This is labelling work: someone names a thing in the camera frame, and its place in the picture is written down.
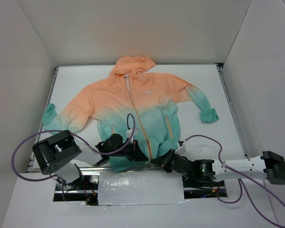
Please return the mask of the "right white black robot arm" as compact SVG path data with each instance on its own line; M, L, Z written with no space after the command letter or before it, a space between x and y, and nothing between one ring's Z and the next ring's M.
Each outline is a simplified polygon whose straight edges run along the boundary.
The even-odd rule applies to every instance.
M191 161L170 150L165 155L151 160L151 163L167 173L180 173L186 179L198 182L202 186L241 178L267 180L273 185L285 185L285 159L270 151L248 159Z

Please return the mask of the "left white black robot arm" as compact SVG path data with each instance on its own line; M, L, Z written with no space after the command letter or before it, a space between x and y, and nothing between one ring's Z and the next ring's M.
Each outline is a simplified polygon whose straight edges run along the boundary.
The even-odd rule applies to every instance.
M86 179L80 168L71 163L72 160L86 162L94 167L108 163L112 157L124 157L130 162L148 161L139 148L138 141L133 139L136 132L138 130L129 129L126 132L126 142L123 142L121 135L114 133L104 142L90 147L84 142L76 141L74 135L65 130L37 142L32 150L42 174L55 174L62 185L77 190Z

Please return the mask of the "orange and teal hooded jacket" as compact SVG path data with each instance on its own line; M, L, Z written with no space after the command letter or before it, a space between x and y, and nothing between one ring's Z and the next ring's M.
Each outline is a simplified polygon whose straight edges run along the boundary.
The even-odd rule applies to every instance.
M173 74L151 72L154 66L147 57L119 59L107 78L85 86L60 113L49 104L42 116L44 129L78 132L93 118L106 140L114 133L125 136L126 117L132 114L138 129L134 139L150 161L177 148L177 103L193 101L204 124L218 120L201 90Z

